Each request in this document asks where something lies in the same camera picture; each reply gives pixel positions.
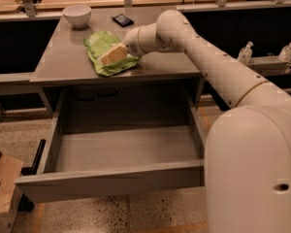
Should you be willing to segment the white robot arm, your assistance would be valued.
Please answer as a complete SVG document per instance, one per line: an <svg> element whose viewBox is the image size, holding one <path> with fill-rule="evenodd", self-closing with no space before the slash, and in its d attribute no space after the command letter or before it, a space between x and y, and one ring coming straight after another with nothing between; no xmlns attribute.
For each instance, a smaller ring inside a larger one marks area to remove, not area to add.
<svg viewBox="0 0 291 233"><path fill-rule="evenodd" d="M209 233L291 233L291 96L199 36L179 11L129 30L123 43L136 56L185 53L230 108L205 143Z"/></svg>

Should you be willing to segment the foam padded gripper finger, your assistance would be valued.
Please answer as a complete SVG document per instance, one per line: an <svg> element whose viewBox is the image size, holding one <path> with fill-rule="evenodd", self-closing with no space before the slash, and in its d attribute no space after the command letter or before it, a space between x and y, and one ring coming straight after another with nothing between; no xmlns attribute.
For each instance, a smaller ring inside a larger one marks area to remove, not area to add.
<svg viewBox="0 0 291 233"><path fill-rule="evenodd" d="M101 65L109 65L121 61L127 57L127 49L124 45L118 44L112 46L109 50L98 57L98 63Z"/></svg>

